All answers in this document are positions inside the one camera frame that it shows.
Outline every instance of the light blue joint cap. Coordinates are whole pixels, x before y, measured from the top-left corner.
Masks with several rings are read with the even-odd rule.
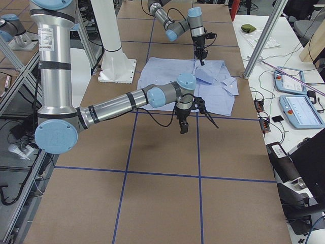
[[[195,7],[195,8],[191,8],[188,10],[188,17],[199,17],[202,15],[202,12],[201,12],[201,8],[200,7]]]
[[[148,101],[153,108],[162,107],[166,103],[166,97],[164,92],[158,88],[154,87],[147,92]]]
[[[15,14],[5,14],[1,16],[1,18],[4,20],[19,20],[18,16]]]
[[[63,154],[69,151],[78,140],[76,128],[67,121],[50,119],[35,131],[35,141],[40,149],[50,154]]]
[[[180,87],[187,89],[187,90],[195,90],[197,85],[197,79],[193,74],[190,73],[182,73],[177,78],[177,83]]]
[[[80,27],[80,24],[78,23],[78,24],[75,24],[71,29],[70,29],[70,31],[71,32],[76,32],[77,30],[79,30],[79,27]]]
[[[10,42],[14,37],[10,35],[8,32],[4,32],[0,30],[0,36],[4,39],[5,42]]]
[[[175,40],[178,38],[178,36],[176,35],[176,33],[173,32],[171,29],[168,29],[168,30],[166,31],[166,35],[167,35],[168,39],[169,39],[171,42],[175,41]]]
[[[31,0],[43,9],[59,10],[67,7],[73,0]]]

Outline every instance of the silver arm segment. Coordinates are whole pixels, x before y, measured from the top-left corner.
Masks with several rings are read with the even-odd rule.
[[[170,0],[149,0],[148,10],[163,25],[166,31],[166,35],[171,42],[175,41],[183,33],[187,32],[190,29],[194,45],[194,54],[197,59],[200,60],[201,65],[204,65],[205,58],[208,55],[208,50],[206,50],[207,46],[205,46],[205,40],[215,40],[217,34],[212,32],[207,33],[205,30],[200,7],[189,9],[186,19],[175,22],[162,8],[169,1]]]
[[[175,112],[185,118],[186,123],[192,109],[191,95],[196,86],[196,78],[192,74],[181,74],[177,82],[150,85],[100,104],[74,108],[70,29],[74,26],[77,6],[74,0],[59,3],[59,6],[49,9],[51,3],[47,1],[30,2],[31,18],[37,23],[39,31],[39,68],[44,102],[38,110],[39,125],[35,140],[41,149],[51,154],[65,153],[77,143],[79,132],[148,103],[156,108],[177,102]]]
[[[181,74],[188,76],[190,86],[195,87],[195,77],[191,79],[190,74]],[[149,85],[143,89],[132,91],[122,96],[113,98],[106,102],[91,105],[86,108],[78,108],[79,121],[84,129],[91,125],[112,119],[150,104],[152,107],[161,107],[165,104],[177,102],[179,109],[187,110],[192,107],[192,97],[186,94],[194,94],[194,89],[180,86],[180,80],[171,82],[166,85]]]

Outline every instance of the warning label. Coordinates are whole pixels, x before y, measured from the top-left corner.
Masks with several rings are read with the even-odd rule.
[[[54,51],[53,29],[39,28],[39,47],[40,51]]]

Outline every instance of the chair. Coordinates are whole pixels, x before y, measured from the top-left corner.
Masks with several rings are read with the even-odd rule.
[[[285,5],[283,12],[288,17],[292,16],[296,20],[310,19],[311,14],[314,12],[314,4],[319,0],[289,0]]]
[[[313,20],[298,20],[294,22],[294,30],[303,46],[311,39],[324,19],[325,8],[322,8]]]

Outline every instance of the screen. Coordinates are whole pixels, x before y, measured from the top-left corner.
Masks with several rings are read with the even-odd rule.
[[[284,72],[286,72],[288,75],[294,76],[297,79],[301,80],[300,72],[297,70],[291,70],[291,69],[282,69]],[[283,88],[289,89],[289,90],[296,90],[298,92],[303,91],[303,86],[292,79],[291,77],[287,75],[282,75],[282,82],[283,82]]]
[[[298,123],[302,126],[321,125],[310,103],[305,97],[286,97]]]

